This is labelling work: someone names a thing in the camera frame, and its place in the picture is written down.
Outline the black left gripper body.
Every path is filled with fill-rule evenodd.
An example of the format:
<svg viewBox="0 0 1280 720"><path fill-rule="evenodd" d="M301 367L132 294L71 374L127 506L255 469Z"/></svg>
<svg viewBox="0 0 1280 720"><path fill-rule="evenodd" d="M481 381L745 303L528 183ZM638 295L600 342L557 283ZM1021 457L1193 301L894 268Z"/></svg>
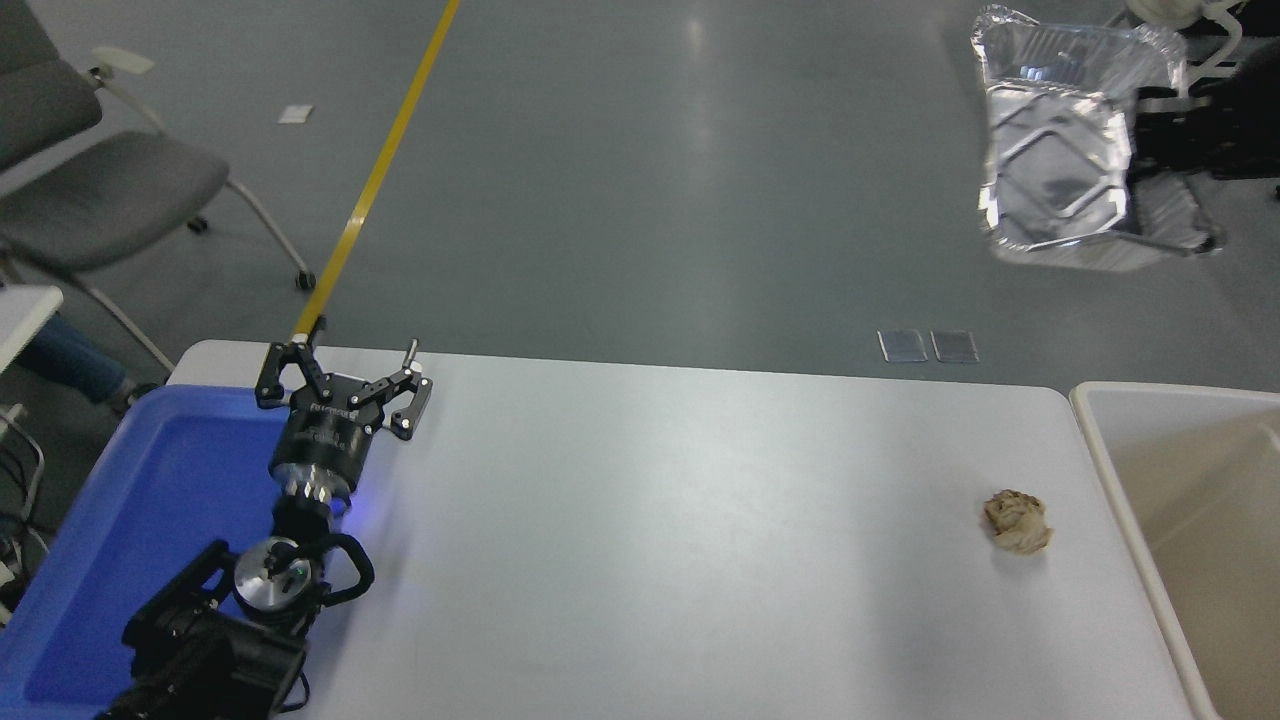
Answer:
<svg viewBox="0 0 1280 720"><path fill-rule="evenodd" d="M372 434L385 413L374 401L349 406L352 397L372 384L370 380L335 374L330 383L330 398L307 386L291 393L284 430L270 459L270 474L278 484L285 486L292 471L312 468L334 480L339 491L358 488Z"/></svg>

